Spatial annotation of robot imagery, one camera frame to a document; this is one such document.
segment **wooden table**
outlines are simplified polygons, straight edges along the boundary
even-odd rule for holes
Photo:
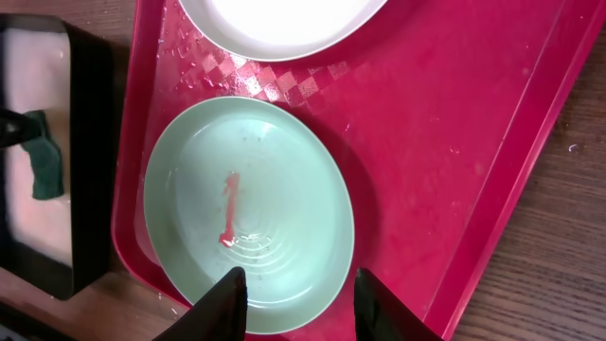
[[[2,0],[127,44],[134,0]],[[0,270],[0,300],[79,340],[150,340],[184,309],[113,271],[68,302]],[[606,30],[454,340],[606,340]]]

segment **light green plate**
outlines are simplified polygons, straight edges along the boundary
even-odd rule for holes
[[[220,236],[233,174],[229,247]],[[309,323],[348,274],[354,226],[343,177],[320,140],[272,104],[226,97],[185,110],[151,153],[144,200],[153,249],[189,302],[232,267],[245,270],[247,332]]]

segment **red tray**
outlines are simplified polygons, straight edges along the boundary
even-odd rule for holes
[[[119,256],[187,305],[145,227],[153,145],[198,101],[268,100],[308,124],[345,177],[352,274],[369,268],[450,338],[597,37],[604,1],[390,0],[343,42],[288,63],[222,51],[177,0],[137,1],[112,225]],[[320,317],[283,336],[353,340],[352,289],[350,277]]]

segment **bowl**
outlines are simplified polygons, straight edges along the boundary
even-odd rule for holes
[[[244,269],[250,333],[312,321],[351,265],[341,172],[303,123],[260,100],[210,99],[174,119],[151,153],[144,211],[162,268],[191,304]]]
[[[387,0],[180,0],[208,40],[244,58],[288,61],[330,47]]]

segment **sauce smear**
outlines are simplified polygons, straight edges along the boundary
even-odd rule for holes
[[[236,172],[229,174],[225,179],[225,189],[223,195],[227,194],[227,208],[225,209],[225,231],[219,236],[219,242],[225,247],[231,247],[234,244],[236,235],[234,233],[234,213],[236,211],[236,193],[238,192],[238,184],[240,183],[240,175]]]

